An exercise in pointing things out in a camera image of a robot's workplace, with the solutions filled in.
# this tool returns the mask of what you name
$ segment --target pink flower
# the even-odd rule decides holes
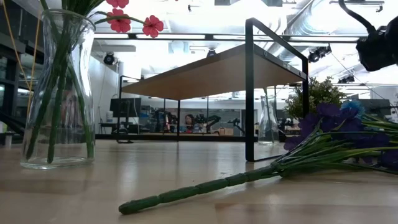
[[[163,30],[163,22],[160,21],[156,16],[151,15],[145,20],[144,28],[142,31],[145,35],[150,35],[150,37],[155,38],[158,36],[159,31]]]
[[[108,17],[128,16],[121,9],[113,9],[112,12],[108,12]],[[108,21],[108,23],[111,24],[111,29],[115,30],[116,32],[127,32],[131,29],[131,21],[129,19],[112,19]]]
[[[124,9],[124,7],[126,7],[127,4],[129,4],[129,0],[106,0],[106,2],[112,5],[113,7],[119,6],[122,9]]]

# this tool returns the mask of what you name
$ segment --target clear glass vase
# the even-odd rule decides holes
[[[276,118],[276,96],[261,97],[261,120],[259,125],[259,144],[274,144],[279,142],[279,128]]]
[[[89,164],[95,122],[88,62],[94,24],[70,11],[43,12],[45,64],[26,122],[21,165],[48,169]]]

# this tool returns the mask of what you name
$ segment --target green plant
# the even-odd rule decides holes
[[[319,82],[316,78],[310,78],[310,113],[317,112],[317,105],[320,103],[331,103],[340,105],[340,100],[345,96],[340,92],[337,86],[331,83],[331,77],[327,77],[325,81]],[[296,86],[294,88],[295,95],[290,95],[285,101],[287,106],[285,110],[295,119],[303,118],[303,88]]]

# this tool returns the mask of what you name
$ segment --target shelf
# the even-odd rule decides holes
[[[307,78],[289,64],[254,45],[254,87],[301,82]],[[186,100],[245,90],[245,44],[154,77],[124,86],[138,95]]]

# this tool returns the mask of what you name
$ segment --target wooden surface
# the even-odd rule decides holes
[[[19,149],[0,148],[0,223],[398,223],[398,179],[330,172],[239,185],[123,216],[134,198],[266,165],[245,163],[244,144],[97,141],[89,167],[30,170]],[[279,147],[257,147],[277,154]]]
[[[226,50],[214,57],[189,63],[154,77],[123,87],[123,92],[154,96],[171,100],[211,96],[245,90],[245,45]],[[306,77],[290,65],[283,64],[271,54],[255,45],[254,87],[301,82]]]

